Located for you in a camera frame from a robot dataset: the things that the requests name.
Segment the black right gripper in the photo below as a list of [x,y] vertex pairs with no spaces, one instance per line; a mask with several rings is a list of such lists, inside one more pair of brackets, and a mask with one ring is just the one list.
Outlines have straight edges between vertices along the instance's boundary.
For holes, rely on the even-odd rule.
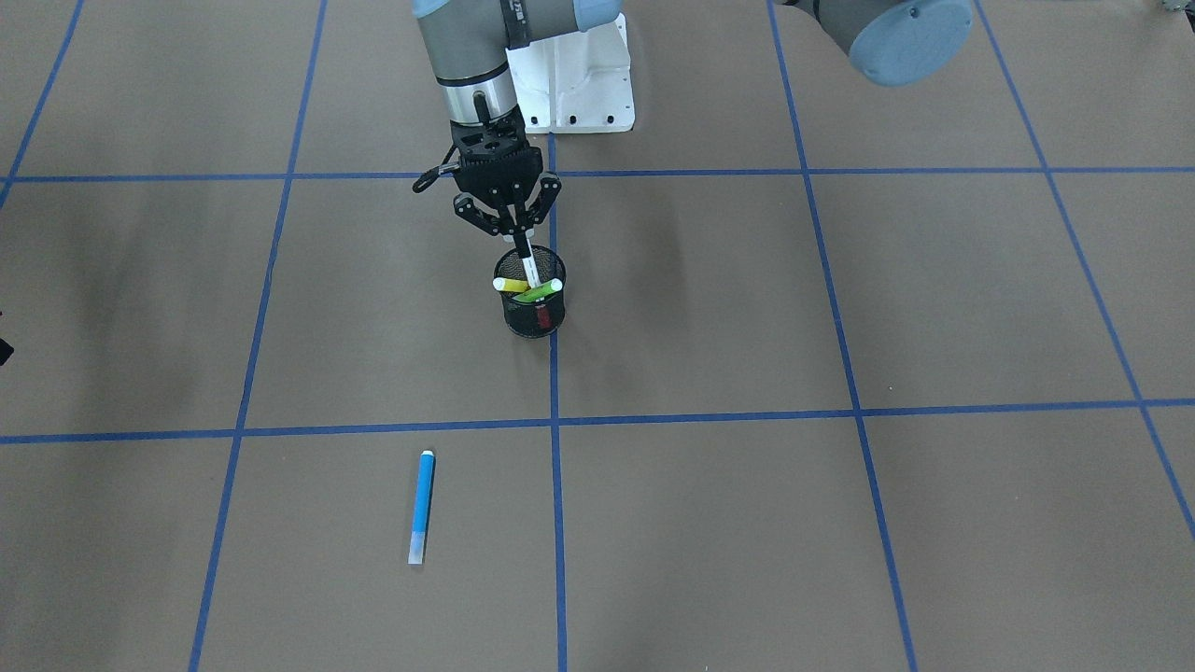
[[466,126],[453,120],[451,134],[459,153],[454,181],[464,193],[454,197],[456,216],[488,236],[513,236],[513,219],[479,208],[474,198],[495,210],[521,203],[519,234],[529,233],[550,216],[562,181],[541,177],[543,149],[528,141],[520,105],[488,124]]

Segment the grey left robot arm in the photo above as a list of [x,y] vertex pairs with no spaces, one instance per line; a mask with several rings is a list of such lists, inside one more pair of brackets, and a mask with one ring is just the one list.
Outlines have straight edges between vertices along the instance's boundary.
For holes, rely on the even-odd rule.
[[883,88],[937,73],[972,33],[970,1],[774,1],[810,16],[854,71]]

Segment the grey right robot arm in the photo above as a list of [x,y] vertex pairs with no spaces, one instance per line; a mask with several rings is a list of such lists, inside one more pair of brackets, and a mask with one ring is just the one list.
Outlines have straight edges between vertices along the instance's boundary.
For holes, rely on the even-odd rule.
[[620,1],[415,1],[452,147],[415,181],[421,194],[451,175],[454,213],[483,233],[523,238],[550,213],[560,183],[527,140],[508,51],[615,22]]

